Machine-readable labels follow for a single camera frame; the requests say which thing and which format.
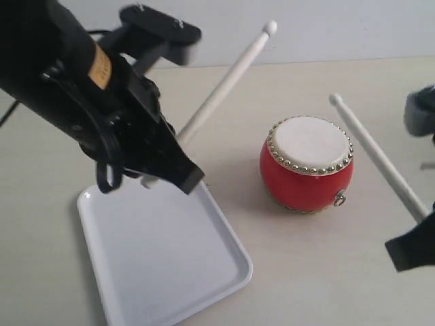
red drum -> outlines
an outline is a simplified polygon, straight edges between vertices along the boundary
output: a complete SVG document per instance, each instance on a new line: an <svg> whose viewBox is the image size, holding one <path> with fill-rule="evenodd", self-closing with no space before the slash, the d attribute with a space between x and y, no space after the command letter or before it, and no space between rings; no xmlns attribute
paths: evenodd
<svg viewBox="0 0 435 326"><path fill-rule="evenodd" d="M323 119L285 119L264 142L260 172L269 193L289 209L310 213L340 206L353 173L352 142Z"/></svg>

white drumstick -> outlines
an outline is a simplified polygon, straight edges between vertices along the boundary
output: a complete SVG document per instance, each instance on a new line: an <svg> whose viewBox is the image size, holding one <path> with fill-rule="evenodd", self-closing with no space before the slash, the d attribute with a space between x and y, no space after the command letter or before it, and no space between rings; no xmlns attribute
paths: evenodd
<svg viewBox="0 0 435 326"><path fill-rule="evenodd" d="M409 213L414 217L417 223L422 222L430 213L416 193L411 189L402 175L397 171L383 150L376 144L356 115L344 104L342 98L338 94L330 95L330 103L336 107L338 114L341 116L346 126L352 131L355 138L360 142L364 151L376 165L379 172L383 175L390 187L395 191L396 195L402 201L403 205L408 209Z"/></svg>
<svg viewBox="0 0 435 326"><path fill-rule="evenodd" d="M228 93L234 88L255 58L261 53L266 42L277 32L277 23L272 20L264 25L259 36L246 48L236 63L225 74L224 78L215 87L213 92L207 97L195 114L189 119L188 123L177 135L178 143L181 148L185 148L199 129L204 125L216 107L225 99ZM146 175L142 178L142 185L150 187L157 178Z"/></svg>

wall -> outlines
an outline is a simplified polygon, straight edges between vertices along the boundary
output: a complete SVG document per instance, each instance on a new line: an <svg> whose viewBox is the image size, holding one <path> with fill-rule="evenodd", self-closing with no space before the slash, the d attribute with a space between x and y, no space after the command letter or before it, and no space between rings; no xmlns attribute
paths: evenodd
<svg viewBox="0 0 435 326"><path fill-rule="evenodd" d="M128 0L60 0L88 28L115 27ZM148 0L203 30L194 66L228 65L269 19L278 33L256 63L435 55L430 0ZM162 62L160 67L170 67Z"/></svg>

white tray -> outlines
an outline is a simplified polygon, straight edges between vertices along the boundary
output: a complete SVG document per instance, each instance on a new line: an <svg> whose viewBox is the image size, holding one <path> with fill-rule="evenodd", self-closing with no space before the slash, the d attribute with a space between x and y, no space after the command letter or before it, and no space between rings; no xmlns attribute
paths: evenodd
<svg viewBox="0 0 435 326"><path fill-rule="evenodd" d="M201 183L189 196L128 180L78 198L109 326L172 326L244 287L252 262Z"/></svg>

white table surface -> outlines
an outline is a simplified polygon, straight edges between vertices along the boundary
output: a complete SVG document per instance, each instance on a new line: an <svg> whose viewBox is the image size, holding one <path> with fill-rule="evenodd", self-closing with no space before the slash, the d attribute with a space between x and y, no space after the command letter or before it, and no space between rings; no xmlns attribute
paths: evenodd
<svg viewBox="0 0 435 326"><path fill-rule="evenodd" d="M225 71L150 74L177 129ZM435 58L251 68L188 151L251 255L254 277L181 325L433 325L435 268L395 272L384 242L415 223L358 142L347 202L317 215L276 205L258 172L262 142L278 120L318 115L342 126L328 103L340 92L431 205L435 171L419 164L435 160L435 148L407 135L402 114L406 95L432 82ZM0 113L10 101L0 96ZM0 167L0 325L105 325L75 202L95 182L93 162L20 107L0 130Z"/></svg>

